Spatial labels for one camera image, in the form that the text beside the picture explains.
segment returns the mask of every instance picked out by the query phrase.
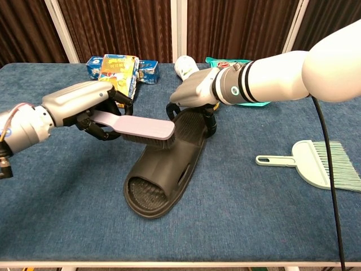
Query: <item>blue table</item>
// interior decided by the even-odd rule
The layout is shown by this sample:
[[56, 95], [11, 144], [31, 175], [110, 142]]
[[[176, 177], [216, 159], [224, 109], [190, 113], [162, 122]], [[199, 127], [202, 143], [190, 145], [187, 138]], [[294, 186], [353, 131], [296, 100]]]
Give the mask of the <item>blue table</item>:
[[[134, 115], [167, 119], [165, 106], [181, 80], [172, 64], [160, 64], [160, 74], [157, 85], [138, 85]], [[84, 64], [8, 64], [0, 69], [0, 112], [40, 104], [44, 95], [87, 80]], [[342, 142], [361, 172], [361, 99], [322, 108], [331, 139]], [[311, 99], [221, 105], [216, 117], [218, 130], [183, 198], [157, 220], [136, 215], [123, 196], [141, 144], [101, 142], [73, 126], [12, 157], [15, 177], [0, 181], [0, 265], [337, 262], [330, 192], [310, 186], [294, 168], [254, 161], [259, 154], [290, 155], [302, 139], [323, 140]], [[337, 196], [346, 261], [359, 265], [361, 193]]]

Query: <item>robotic hand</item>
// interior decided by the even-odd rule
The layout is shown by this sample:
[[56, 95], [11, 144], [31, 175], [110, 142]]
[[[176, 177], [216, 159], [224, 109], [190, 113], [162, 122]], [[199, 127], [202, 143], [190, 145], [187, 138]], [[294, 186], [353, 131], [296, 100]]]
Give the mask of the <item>robotic hand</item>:
[[355, 98], [361, 95], [359, 33], [361, 20], [324, 38], [310, 51], [188, 74], [171, 95], [169, 107], [276, 102], [309, 95], [326, 102]]
[[90, 81], [44, 96], [40, 106], [21, 103], [0, 113], [0, 179], [12, 177], [8, 157], [48, 139], [54, 127], [76, 125], [100, 140], [118, 138], [120, 133], [105, 132], [90, 119], [95, 110], [121, 115], [115, 102], [125, 105], [126, 115], [133, 114], [132, 100], [110, 82]]

